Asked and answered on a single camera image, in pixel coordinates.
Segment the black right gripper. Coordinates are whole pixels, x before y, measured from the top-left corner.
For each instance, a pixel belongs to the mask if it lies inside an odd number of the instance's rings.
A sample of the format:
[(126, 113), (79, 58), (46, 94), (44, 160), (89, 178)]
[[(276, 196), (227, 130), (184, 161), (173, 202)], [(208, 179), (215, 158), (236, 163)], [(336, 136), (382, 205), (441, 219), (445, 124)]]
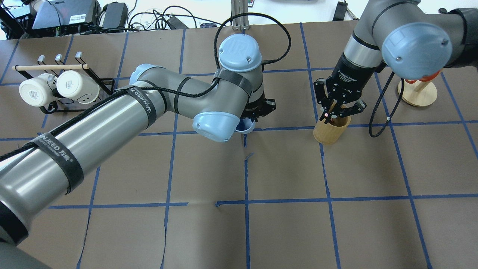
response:
[(361, 100), (362, 90), (376, 69), (357, 66), (341, 56), (328, 78), (319, 78), (313, 83), (321, 111), (318, 121), (347, 124), (348, 116), (341, 114), (364, 112), (367, 105)]

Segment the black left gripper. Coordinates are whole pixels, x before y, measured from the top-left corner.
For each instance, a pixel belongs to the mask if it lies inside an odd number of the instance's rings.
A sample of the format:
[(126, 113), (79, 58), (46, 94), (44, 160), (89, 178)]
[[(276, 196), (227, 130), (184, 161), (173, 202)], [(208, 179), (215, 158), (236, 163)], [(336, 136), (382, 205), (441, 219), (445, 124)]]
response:
[(276, 109), (276, 100), (267, 99), (264, 95), (261, 95), (255, 101), (245, 105), (243, 111), (243, 119), (258, 120), (259, 117), (264, 117)]

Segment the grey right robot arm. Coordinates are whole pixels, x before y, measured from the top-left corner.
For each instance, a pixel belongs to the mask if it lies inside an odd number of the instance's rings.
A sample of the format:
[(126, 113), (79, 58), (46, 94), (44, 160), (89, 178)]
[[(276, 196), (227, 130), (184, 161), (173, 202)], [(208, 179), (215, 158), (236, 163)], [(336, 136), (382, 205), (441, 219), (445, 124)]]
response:
[(426, 14), (418, 0), (370, 0), (332, 74), (314, 87), (319, 118), (360, 114), (361, 92), (381, 63), (398, 77), (419, 80), (442, 68), (477, 67), (478, 10)]

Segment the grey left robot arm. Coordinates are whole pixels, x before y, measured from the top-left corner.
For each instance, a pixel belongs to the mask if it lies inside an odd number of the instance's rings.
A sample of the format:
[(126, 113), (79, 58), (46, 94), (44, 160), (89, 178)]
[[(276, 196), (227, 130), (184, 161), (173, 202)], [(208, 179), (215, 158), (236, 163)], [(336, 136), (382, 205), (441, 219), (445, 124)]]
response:
[(242, 119), (255, 123), (275, 110), (264, 97), (256, 40), (234, 34), (214, 44), (211, 84), (161, 66), (142, 64), (126, 87), (23, 147), (1, 156), (1, 243), (19, 245), (33, 219), (85, 175), (152, 126), (166, 112), (193, 120), (195, 132), (227, 142)]

